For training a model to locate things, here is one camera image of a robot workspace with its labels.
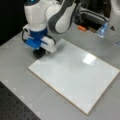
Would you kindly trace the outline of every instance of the gray table surface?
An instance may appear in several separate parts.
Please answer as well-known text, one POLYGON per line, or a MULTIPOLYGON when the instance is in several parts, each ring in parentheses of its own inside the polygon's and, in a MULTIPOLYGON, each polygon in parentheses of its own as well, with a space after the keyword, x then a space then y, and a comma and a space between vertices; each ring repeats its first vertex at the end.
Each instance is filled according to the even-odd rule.
MULTIPOLYGON (((91 32, 81 32, 73 24, 56 40, 64 38, 120 69, 120 46, 91 32)), ((0 47, 0 80, 42 120, 119 120, 120 75, 86 116, 52 88, 38 79, 28 67, 35 62, 32 49, 21 40, 21 33, 0 47)))

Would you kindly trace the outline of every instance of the wall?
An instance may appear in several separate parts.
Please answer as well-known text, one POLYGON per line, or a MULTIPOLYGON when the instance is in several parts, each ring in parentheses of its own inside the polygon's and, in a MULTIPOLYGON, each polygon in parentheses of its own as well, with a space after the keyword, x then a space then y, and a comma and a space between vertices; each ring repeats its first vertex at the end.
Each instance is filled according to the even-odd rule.
POLYGON ((24 0, 1 0, 0 45, 19 33, 24 24, 24 0))

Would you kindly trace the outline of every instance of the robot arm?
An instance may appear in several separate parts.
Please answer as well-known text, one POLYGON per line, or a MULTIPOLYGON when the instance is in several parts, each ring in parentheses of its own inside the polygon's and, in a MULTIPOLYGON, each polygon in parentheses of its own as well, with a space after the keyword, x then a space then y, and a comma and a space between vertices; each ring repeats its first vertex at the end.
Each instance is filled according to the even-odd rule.
POLYGON ((55 40, 47 35, 47 24, 53 33, 66 32, 79 3, 80 0, 63 0, 62 4, 56 0, 27 0, 24 8, 28 25, 23 27, 23 41, 37 52, 41 48, 55 52, 55 40), (29 35, 27 39, 24 39, 24 32, 29 35))
POLYGON ((48 26, 53 33, 66 32, 72 23, 73 13, 80 0, 63 0, 62 4, 53 4, 46 11, 48 26))

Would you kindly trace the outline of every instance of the white board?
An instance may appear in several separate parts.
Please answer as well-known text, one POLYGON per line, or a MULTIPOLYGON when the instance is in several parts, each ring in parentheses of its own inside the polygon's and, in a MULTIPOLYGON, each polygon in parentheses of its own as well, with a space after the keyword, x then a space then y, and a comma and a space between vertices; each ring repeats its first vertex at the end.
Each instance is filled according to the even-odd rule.
POLYGON ((119 70, 63 39, 57 47, 29 70, 88 115, 119 70))

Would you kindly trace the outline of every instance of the black cable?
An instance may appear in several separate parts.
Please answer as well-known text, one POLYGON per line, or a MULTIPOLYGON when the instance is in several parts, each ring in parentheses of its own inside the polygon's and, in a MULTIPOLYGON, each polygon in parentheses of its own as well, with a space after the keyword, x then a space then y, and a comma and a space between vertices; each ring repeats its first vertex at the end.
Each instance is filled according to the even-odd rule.
POLYGON ((105 19, 105 17, 102 17, 101 15, 98 15, 98 14, 96 14, 96 13, 93 13, 93 12, 90 12, 90 11, 84 11, 84 10, 82 10, 82 11, 80 11, 80 12, 87 12, 87 13, 91 13, 91 14, 93 14, 93 15, 96 15, 96 16, 98 16, 98 17, 100 17, 100 18, 104 19, 104 21, 109 22, 107 19, 105 19))

